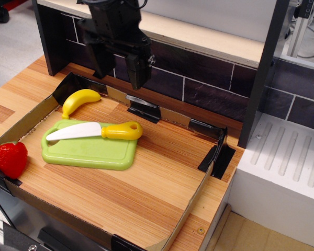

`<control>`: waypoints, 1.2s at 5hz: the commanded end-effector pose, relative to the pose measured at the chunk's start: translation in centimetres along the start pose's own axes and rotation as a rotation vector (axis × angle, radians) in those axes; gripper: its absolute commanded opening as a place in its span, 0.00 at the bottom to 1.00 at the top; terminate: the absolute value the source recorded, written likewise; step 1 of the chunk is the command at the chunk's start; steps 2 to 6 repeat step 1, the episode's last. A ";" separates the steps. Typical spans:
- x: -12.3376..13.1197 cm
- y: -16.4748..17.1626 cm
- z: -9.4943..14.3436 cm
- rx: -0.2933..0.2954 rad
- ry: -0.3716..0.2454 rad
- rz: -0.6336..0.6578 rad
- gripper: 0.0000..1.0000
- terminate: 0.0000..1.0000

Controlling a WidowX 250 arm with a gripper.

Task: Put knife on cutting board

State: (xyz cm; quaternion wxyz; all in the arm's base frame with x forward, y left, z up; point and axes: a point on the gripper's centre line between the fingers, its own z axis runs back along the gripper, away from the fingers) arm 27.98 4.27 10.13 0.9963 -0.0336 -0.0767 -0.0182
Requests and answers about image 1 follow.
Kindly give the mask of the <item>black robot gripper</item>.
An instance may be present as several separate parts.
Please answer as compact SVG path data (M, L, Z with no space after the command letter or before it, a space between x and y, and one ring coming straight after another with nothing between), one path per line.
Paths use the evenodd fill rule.
M146 5L138 2L85 2L91 18L83 18L83 41L95 71L100 78L113 71L115 55L125 58L127 73L134 90L151 79L155 63L151 40L143 33L140 10Z

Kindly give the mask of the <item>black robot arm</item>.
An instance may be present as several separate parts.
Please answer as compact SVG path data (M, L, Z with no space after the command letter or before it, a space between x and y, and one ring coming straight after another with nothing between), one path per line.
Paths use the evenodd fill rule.
M117 55L125 58L127 74L134 90L150 78L155 56L151 39L139 28L142 5L138 1L84 1L90 18L82 18L83 42L100 77L116 66Z

